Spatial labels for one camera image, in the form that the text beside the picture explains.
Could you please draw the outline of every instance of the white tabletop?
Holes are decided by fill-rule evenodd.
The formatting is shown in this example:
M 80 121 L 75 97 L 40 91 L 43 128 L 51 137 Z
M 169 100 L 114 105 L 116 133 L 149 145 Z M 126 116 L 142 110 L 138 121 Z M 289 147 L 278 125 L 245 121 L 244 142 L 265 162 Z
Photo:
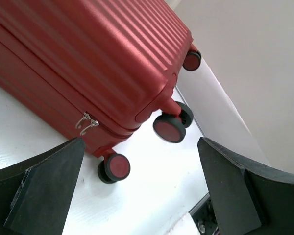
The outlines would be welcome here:
M 182 100 L 177 91 L 173 97 Z M 64 235 L 162 235 L 208 192 L 197 150 L 200 130 L 193 123 L 182 143 L 167 143 L 152 129 L 159 113 L 115 147 L 131 162 L 126 180 L 102 183 L 101 160 L 85 154 Z M 0 88 L 0 169 L 65 141 Z

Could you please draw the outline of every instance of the suitcase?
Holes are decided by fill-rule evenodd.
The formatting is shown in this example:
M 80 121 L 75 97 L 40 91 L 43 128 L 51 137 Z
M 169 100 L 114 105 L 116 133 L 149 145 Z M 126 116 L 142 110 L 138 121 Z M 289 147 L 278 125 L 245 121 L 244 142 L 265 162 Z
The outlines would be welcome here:
M 103 156 L 105 183 L 130 173 L 113 147 L 152 112 L 164 140 L 179 143 L 192 111 L 171 96 L 181 67 L 200 52 L 163 0 L 0 1 L 0 86 L 65 137 Z

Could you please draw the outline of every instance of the suitcase wheel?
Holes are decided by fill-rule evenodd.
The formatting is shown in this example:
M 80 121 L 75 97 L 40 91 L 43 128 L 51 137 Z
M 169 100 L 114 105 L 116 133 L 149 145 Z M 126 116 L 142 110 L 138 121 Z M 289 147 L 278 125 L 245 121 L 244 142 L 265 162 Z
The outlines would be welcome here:
M 111 154 L 107 162 L 102 161 L 98 166 L 98 177 L 106 184 L 124 180 L 131 171 L 131 165 L 126 156 L 118 153 Z
M 154 131 L 164 140 L 171 143 L 180 143 L 186 135 L 182 120 L 168 114 L 162 114 L 153 122 Z
M 195 71 L 201 63 L 201 54 L 199 51 L 189 51 L 183 62 L 183 68 L 187 71 Z
M 181 118 L 184 127 L 188 128 L 192 124 L 194 119 L 193 112 L 186 104 L 183 104 L 178 101 L 176 101 L 176 103 L 182 108 L 182 112 L 179 115 L 179 117 Z

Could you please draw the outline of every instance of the wall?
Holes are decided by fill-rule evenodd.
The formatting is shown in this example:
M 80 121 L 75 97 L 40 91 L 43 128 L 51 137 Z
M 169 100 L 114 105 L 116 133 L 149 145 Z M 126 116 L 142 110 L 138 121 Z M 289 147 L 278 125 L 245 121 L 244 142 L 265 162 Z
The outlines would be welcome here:
M 294 173 L 294 0 L 183 0 L 175 11 L 272 166 Z M 195 85 L 179 85 L 192 103 Z

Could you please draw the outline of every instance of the zipper pull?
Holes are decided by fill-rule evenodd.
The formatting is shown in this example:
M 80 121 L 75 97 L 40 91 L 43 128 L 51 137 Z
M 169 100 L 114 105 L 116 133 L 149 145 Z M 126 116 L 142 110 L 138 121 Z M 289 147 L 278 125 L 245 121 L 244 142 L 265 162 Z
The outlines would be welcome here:
M 90 125 L 87 126 L 87 127 L 85 127 L 85 128 L 80 132 L 80 135 L 81 135 L 81 136 L 85 135 L 87 129 L 89 129 L 89 128 L 91 128 L 91 127 L 99 126 L 99 124 L 100 124 L 100 123 L 99 123 L 97 120 L 93 120 L 93 119 L 91 119 L 91 120 L 90 120 Z
M 84 112 L 84 116 L 81 120 L 78 121 L 78 123 L 75 125 L 75 129 L 80 129 L 83 126 L 83 123 L 85 120 L 90 120 L 90 115 L 87 112 Z

